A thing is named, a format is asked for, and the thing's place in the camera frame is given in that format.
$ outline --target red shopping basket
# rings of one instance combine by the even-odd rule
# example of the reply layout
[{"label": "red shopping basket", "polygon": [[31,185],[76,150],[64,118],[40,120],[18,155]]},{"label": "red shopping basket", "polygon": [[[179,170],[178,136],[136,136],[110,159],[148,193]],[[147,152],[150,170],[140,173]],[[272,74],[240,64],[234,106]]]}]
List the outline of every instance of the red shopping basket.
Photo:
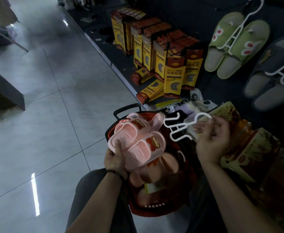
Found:
[{"label": "red shopping basket", "polygon": [[[139,113],[142,117],[144,117],[147,121],[150,121],[157,112],[153,111],[142,111],[141,105],[139,103],[132,104],[120,108],[114,112],[114,116],[117,118],[117,121],[106,131],[105,138],[108,141],[111,136],[114,134],[114,129],[120,120],[124,119],[126,116],[122,118],[118,118],[117,115],[125,110],[131,108],[139,108]],[[196,174],[192,167],[190,167],[188,158],[186,157],[186,150],[181,150],[180,146],[177,142],[174,142],[170,139],[170,130],[165,126],[162,126],[159,130],[162,135],[165,137],[167,142],[166,152],[174,155],[179,162],[179,170],[185,173],[185,180],[181,185],[178,186],[178,191],[174,196],[169,197],[167,200],[160,200],[158,202],[154,202],[150,205],[145,205],[141,207],[137,204],[137,194],[141,190],[142,187],[136,188],[132,186],[129,180],[125,183],[125,188],[129,198],[129,206],[131,212],[138,216],[144,217],[156,217],[169,214],[173,211],[179,209],[183,204],[189,202],[189,192],[193,187],[193,184],[196,180]]]}]

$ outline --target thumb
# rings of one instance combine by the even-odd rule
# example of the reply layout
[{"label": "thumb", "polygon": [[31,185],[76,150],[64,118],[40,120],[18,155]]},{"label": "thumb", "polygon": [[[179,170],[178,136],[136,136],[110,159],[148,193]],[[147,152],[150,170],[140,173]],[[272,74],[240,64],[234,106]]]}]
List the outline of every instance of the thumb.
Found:
[{"label": "thumb", "polygon": [[120,140],[115,141],[115,156],[117,156],[117,155],[122,155]]},{"label": "thumb", "polygon": [[201,138],[205,140],[210,140],[211,132],[213,130],[214,121],[213,119],[209,119],[206,122],[206,126],[202,130]]}]

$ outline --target hand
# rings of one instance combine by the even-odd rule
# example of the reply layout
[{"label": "hand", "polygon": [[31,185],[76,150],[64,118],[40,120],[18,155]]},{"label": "hand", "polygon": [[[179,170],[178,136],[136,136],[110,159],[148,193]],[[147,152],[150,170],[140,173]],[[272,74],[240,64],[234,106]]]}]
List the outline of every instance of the hand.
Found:
[{"label": "hand", "polygon": [[114,170],[119,172],[125,180],[128,178],[128,174],[124,169],[126,164],[125,157],[121,150],[121,143],[119,140],[115,142],[115,154],[110,149],[107,149],[105,158],[104,158],[104,166],[106,170]]},{"label": "hand", "polygon": [[193,125],[196,133],[201,133],[196,150],[198,159],[203,163],[220,163],[230,143],[229,123],[220,117],[212,116],[207,122]]}]

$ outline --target forearm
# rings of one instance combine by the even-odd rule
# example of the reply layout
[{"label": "forearm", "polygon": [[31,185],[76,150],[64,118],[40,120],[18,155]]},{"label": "forearm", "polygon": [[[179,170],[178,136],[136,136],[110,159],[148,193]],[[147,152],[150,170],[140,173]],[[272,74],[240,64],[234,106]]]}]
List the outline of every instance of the forearm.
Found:
[{"label": "forearm", "polygon": [[202,163],[229,233],[280,232],[216,163]]},{"label": "forearm", "polygon": [[107,173],[66,233],[108,233],[121,185],[118,176]]}]

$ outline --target tile floor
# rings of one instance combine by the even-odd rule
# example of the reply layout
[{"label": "tile floor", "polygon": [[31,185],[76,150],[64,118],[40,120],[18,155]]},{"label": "tile floor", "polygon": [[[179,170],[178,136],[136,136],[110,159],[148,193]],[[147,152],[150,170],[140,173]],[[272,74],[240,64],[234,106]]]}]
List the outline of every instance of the tile floor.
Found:
[{"label": "tile floor", "polygon": [[[0,74],[26,101],[0,121],[0,233],[63,233],[79,179],[103,167],[113,111],[137,101],[56,0],[9,1],[29,52],[0,48]],[[184,232],[183,213],[134,220],[139,233]]]}]

